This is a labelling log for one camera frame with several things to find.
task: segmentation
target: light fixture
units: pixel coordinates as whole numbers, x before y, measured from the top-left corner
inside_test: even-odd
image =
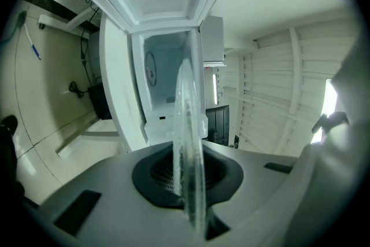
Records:
[[[213,95],[214,95],[214,104],[217,105],[219,103],[217,99],[217,80],[216,74],[213,75]]]
[[[327,117],[329,117],[335,111],[336,100],[338,98],[338,94],[336,93],[335,89],[331,84],[331,79],[326,80],[325,84],[325,96],[324,96],[324,103],[323,109],[321,110],[321,115],[325,113]],[[322,129],[320,128],[313,136],[311,143],[320,142],[322,136]]]

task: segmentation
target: clear plastic sheet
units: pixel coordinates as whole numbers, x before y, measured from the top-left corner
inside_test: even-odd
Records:
[[[188,59],[179,69],[173,135],[173,179],[175,193],[184,198],[184,211],[196,232],[206,230],[204,158],[198,132],[199,103],[193,70]]]

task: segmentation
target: ribbed white wall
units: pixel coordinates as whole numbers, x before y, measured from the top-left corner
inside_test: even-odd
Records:
[[[240,149],[299,156],[311,141],[310,130],[320,116],[325,80],[338,71],[358,32],[352,19],[313,23],[293,30],[297,33],[300,70],[294,69],[289,29],[257,39],[255,53],[238,56],[230,63],[234,71],[229,65],[219,69],[220,89],[233,99],[244,99],[235,99],[242,113],[240,131],[235,131],[240,136]],[[295,71],[300,84],[298,105],[291,113]],[[238,77],[243,80],[242,92]]]

